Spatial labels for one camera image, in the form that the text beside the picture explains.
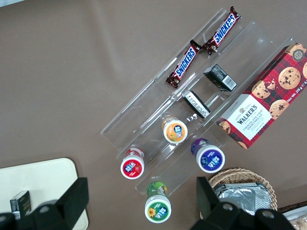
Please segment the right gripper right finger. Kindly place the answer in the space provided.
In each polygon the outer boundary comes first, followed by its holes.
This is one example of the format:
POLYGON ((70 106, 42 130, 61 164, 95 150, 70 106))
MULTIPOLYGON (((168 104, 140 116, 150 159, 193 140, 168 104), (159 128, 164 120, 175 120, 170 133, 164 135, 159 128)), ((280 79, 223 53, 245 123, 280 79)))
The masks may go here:
POLYGON ((272 209, 250 215, 229 202, 221 202, 207 178, 197 177, 197 203, 203 219, 192 230, 293 230, 286 217, 272 209))

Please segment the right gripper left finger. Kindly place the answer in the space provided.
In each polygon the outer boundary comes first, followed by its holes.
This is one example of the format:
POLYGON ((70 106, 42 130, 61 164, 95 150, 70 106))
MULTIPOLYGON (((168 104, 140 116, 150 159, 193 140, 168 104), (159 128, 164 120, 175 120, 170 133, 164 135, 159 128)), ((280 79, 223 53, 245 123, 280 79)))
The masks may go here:
POLYGON ((88 179, 79 177, 54 204, 36 208, 24 219, 0 214, 2 230, 71 230, 89 203, 88 179))

